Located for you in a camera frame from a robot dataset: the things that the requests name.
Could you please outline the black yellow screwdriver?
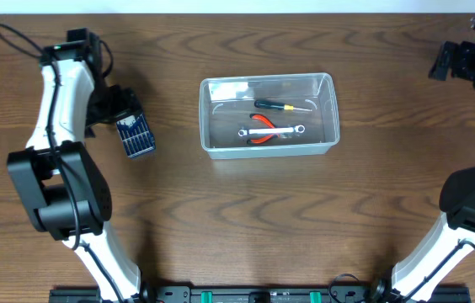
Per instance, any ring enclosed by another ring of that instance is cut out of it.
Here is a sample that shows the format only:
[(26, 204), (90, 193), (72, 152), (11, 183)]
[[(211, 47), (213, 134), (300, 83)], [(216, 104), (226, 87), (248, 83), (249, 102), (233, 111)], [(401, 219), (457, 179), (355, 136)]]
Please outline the black yellow screwdriver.
[(311, 109), (299, 108), (294, 105), (284, 104), (269, 100), (256, 100), (254, 106), (258, 109), (276, 109), (281, 111), (299, 111), (299, 112), (312, 112)]

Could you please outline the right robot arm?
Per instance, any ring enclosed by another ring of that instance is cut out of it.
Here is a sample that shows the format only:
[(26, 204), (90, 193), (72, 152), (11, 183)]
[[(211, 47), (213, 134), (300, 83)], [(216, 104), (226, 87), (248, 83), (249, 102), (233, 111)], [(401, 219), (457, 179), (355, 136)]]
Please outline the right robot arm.
[[(475, 42), (444, 42), (429, 77), (457, 77), (475, 89)], [(475, 252), (475, 167), (449, 176), (439, 207), (440, 216), (419, 245), (371, 287), (369, 302), (428, 302), (443, 278)]]

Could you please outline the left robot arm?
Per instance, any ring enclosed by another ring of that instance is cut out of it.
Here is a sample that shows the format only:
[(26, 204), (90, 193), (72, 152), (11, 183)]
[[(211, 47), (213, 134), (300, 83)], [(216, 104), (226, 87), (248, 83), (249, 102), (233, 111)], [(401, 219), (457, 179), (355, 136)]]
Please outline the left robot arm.
[(7, 169), (32, 226), (74, 251), (95, 279), (94, 288), (51, 290), (51, 302), (154, 302), (141, 270), (110, 224), (112, 199), (88, 154), (92, 126), (135, 119), (135, 93), (105, 78), (109, 49), (89, 29), (71, 29), (65, 42), (37, 46), (44, 91), (36, 127), (22, 151), (8, 154)]

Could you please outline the blue screwdriver bit set case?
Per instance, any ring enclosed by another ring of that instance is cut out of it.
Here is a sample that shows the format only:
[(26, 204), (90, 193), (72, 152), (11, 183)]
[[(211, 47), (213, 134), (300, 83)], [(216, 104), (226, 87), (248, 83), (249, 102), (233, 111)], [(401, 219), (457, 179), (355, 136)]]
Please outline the blue screwdriver bit set case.
[(156, 150), (154, 136), (142, 112), (129, 115), (117, 121), (115, 125), (129, 158), (140, 157)]

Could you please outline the red handled pliers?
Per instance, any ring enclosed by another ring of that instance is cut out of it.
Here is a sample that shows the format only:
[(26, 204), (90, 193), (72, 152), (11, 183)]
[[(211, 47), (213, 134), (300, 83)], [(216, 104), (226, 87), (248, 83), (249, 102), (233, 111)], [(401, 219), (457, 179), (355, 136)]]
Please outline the red handled pliers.
[[(275, 124), (271, 122), (266, 116), (262, 114), (251, 114), (250, 118), (252, 120), (255, 120), (257, 122), (260, 122), (263, 124), (263, 128), (256, 128), (256, 129), (264, 129), (264, 128), (275, 128)], [(246, 136), (247, 137), (247, 144), (248, 145), (262, 145), (270, 140), (273, 140), (281, 135), (287, 135), (287, 134), (280, 134), (280, 135), (259, 135), (259, 136)]]

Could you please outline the silver double ring wrench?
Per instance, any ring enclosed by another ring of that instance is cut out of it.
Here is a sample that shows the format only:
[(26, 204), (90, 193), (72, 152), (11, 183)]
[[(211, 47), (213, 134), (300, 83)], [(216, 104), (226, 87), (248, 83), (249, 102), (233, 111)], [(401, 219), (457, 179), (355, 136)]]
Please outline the silver double ring wrench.
[(280, 134), (302, 134), (306, 130), (304, 125), (296, 125), (292, 127), (275, 127), (264, 129), (241, 129), (238, 131), (240, 137), (244, 136), (259, 136), (259, 135), (280, 135)]

